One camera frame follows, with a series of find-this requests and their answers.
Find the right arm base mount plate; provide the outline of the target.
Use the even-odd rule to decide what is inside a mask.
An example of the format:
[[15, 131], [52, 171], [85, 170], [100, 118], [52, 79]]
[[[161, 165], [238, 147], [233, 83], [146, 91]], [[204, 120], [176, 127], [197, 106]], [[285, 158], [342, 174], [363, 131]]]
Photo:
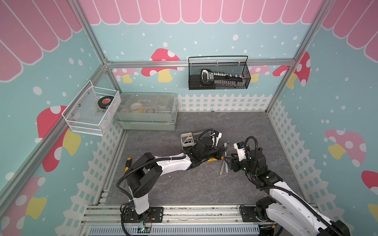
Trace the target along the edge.
[[256, 206], [240, 205], [239, 213], [241, 214], [244, 223], [265, 222], [265, 220], [260, 219], [257, 215], [258, 212]]

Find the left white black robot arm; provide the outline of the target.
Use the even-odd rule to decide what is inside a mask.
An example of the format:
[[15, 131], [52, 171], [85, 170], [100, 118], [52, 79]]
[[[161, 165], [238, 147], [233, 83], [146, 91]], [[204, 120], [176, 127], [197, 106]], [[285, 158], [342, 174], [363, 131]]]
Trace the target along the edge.
[[161, 176], [196, 168], [211, 159], [221, 160], [226, 151], [226, 147], [217, 145], [216, 138], [203, 137], [177, 155], [158, 157], [147, 152], [129, 167], [116, 187], [127, 195], [133, 212], [143, 216], [150, 211], [148, 194]]

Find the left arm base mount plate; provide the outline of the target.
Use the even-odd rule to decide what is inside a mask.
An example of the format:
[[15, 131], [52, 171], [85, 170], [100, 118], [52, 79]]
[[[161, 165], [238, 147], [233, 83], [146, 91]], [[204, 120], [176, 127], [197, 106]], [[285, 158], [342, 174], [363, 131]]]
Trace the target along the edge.
[[163, 207], [150, 207], [145, 213], [139, 215], [127, 206], [125, 212], [121, 210], [121, 217], [124, 223], [161, 223], [163, 211]]

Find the beige toothbrush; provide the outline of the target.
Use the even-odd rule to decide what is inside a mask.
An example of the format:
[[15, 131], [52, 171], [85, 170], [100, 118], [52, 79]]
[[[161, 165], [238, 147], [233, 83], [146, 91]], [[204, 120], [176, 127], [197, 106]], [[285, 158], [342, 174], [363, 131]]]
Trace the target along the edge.
[[225, 162], [223, 161], [220, 168], [220, 176], [223, 174], [224, 169], [225, 169]]

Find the yellow toothbrush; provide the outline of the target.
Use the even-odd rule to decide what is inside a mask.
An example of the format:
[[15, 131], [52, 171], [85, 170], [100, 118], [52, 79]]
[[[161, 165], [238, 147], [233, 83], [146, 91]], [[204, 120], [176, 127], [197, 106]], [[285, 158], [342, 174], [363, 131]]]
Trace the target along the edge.
[[207, 162], [218, 161], [218, 160], [223, 160], [223, 159], [224, 159], [224, 157], [221, 157], [220, 159], [211, 158], [211, 159], [207, 160]]

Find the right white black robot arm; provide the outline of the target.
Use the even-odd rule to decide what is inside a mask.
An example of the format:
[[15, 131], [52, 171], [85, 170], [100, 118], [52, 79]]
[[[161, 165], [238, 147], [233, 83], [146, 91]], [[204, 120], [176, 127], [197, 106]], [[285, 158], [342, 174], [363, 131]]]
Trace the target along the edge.
[[272, 220], [293, 236], [349, 236], [348, 226], [323, 215], [275, 172], [268, 169], [263, 149], [251, 149], [246, 142], [234, 144], [227, 164], [234, 172], [244, 171], [248, 180], [267, 196], [256, 202], [255, 217], [259, 221]]

